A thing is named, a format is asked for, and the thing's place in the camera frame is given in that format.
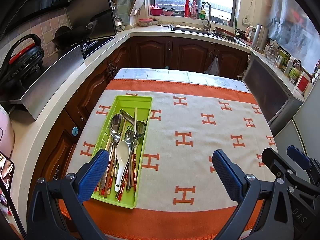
frying pan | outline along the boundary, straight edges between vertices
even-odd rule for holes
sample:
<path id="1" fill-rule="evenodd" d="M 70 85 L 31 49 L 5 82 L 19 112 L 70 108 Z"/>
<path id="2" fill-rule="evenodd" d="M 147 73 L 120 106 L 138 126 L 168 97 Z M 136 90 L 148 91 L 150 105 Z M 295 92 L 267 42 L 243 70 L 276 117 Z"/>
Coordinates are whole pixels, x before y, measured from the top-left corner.
<path id="1" fill-rule="evenodd" d="M 81 25 L 72 30 L 68 26 L 61 26 L 56 31 L 52 42 L 56 45 L 57 49 L 66 49 L 73 44 L 84 41 L 93 33 L 98 23 L 98 18 L 109 11 L 112 11 L 112 8 L 93 16 L 87 25 Z"/>
<path id="2" fill-rule="evenodd" d="M 236 36 L 235 34 L 228 32 L 222 28 L 218 28 L 218 27 L 216 27 L 216 33 L 219 35 L 225 36 L 227 38 L 232 38 L 232 39 Z"/>

orange tablecloth stripe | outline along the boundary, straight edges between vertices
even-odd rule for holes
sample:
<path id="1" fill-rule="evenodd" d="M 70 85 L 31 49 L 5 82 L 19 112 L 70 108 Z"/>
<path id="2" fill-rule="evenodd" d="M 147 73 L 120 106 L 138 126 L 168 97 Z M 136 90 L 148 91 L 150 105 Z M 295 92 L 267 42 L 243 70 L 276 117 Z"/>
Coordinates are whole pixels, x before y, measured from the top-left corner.
<path id="1" fill-rule="evenodd" d="M 108 84 L 106 90 L 107 89 L 176 93 L 177 95 L 220 98 L 257 105 L 253 95 L 247 92 L 190 83 L 140 79 L 114 79 Z"/>
<path id="2" fill-rule="evenodd" d="M 59 201 L 59 206 L 62 214 L 70 218 L 62 200 Z M 258 201 L 245 230 L 253 227 L 261 206 L 262 201 Z M 140 208 L 127 209 L 95 199 L 85 201 L 84 207 L 103 233 L 129 240 L 212 239 L 236 208 L 199 212 L 163 212 Z"/>

black cable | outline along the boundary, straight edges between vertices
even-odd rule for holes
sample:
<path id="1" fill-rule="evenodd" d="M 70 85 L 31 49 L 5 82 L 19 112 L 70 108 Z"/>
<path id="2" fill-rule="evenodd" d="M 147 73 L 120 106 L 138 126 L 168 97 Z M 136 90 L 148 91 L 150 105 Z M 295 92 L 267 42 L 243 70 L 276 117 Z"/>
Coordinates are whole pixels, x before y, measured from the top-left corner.
<path id="1" fill-rule="evenodd" d="M 8 205 L 9 205 L 9 207 L 11 208 L 11 211 L 12 211 L 12 214 L 13 214 L 13 217 L 14 217 L 14 220 L 16 221 L 16 223 L 17 223 L 17 225 L 18 225 L 18 228 L 19 228 L 19 230 L 20 230 L 20 233 L 21 233 L 23 239 L 24 239 L 24 240 L 27 240 L 27 234 L 26 234 L 26 232 L 25 232 L 25 230 L 24 230 L 24 228 L 23 228 L 23 226 L 22 226 L 22 223 L 21 223 L 21 221 L 20 221 L 20 218 L 19 218 L 19 215 L 18 215 L 18 213 L 17 213 L 17 210 L 16 210 L 16 208 L 15 208 L 15 206 L 14 206 L 14 204 L 13 204 L 13 201 L 12 201 L 12 199 L 11 199 L 8 191 L 7 191 L 7 188 L 5 187 L 5 185 L 4 185 L 4 183 L 3 183 L 3 181 L 2 181 L 1 178 L 0 178 L 0 188 L 1 188 L 1 190 L 2 190 L 2 192 L 3 192 L 3 194 L 4 194 L 4 196 L 5 196 L 5 198 L 7 199 Z"/>

blue textured pad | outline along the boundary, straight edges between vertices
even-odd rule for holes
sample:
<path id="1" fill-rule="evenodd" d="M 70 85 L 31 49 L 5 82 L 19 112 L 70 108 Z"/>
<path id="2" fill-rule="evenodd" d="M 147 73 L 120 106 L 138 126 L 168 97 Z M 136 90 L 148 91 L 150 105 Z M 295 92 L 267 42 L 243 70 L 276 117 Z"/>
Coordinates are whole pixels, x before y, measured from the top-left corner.
<path id="1" fill-rule="evenodd" d="M 244 198 L 242 195 L 242 183 L 219 151 L 213 153 L 212 165 L 218 173 L 231 200 L 240 203 Z"/>
<path id="2" fill-rule="evenodd" d="M 78 185 L 78 199 L 81 203 L 90 199 L 108 166 L 109 153 L 106 150 L 100 149 L 97 154 L 100 154 L 100 156 L 95 160 L 91 160 L 93 163 Z"/>
<path id="3" fill-rule="evenodd" d="M 287 155 L 295 161 L 303 170 L 311 169 L 310 158 L 301 152 L 297 147 L 291 145 L 287 148 Z"/>

kitchen sink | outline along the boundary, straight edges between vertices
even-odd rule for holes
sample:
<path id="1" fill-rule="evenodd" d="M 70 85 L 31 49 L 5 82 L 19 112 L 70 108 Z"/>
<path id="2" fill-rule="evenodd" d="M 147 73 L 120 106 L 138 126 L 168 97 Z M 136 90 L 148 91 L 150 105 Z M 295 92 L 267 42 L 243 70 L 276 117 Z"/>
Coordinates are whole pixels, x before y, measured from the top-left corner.
<path id="1" fill-rule="evenodd" d="M 194 28 L 194 27 L 189 27 L 189 26 L 169 26 L 168 30 L 170 31 L 181 31 L 181 32 L 190 32 L 190 33 L 200 33 L 200 34 L 205 34 L 212 36 L 210 32 L 204 29 L 200 28 Z"/>

